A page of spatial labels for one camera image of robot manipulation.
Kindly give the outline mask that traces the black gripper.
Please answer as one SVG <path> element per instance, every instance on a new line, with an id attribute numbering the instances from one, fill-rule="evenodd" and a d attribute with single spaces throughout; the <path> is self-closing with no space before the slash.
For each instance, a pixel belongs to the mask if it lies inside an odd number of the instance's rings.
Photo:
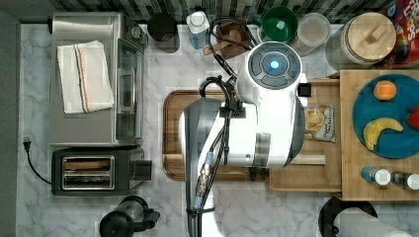
<path id="1" fill-rule="evenodd" d="M 310 83 L 299 83 L 297 86 L 297 94 L 300 97 L 309 98 L 311 96 L 311 84 Z"/>

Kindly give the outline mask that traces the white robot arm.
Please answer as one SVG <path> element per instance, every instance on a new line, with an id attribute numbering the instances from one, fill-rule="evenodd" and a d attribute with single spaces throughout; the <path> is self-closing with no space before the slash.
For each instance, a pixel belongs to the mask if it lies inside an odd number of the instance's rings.
<path id="1" fill-rule="evenodd" d="M 207 78 L 199 87 L 201 97 L 182 111 L 179 140 L 190 237 L 203 236 L 220 165 L 283 168 L 299 153 L 305 131 L 297 92 L 301 69 L 290 46 L 262 42 L 248 52 L 229 80 Z"/>

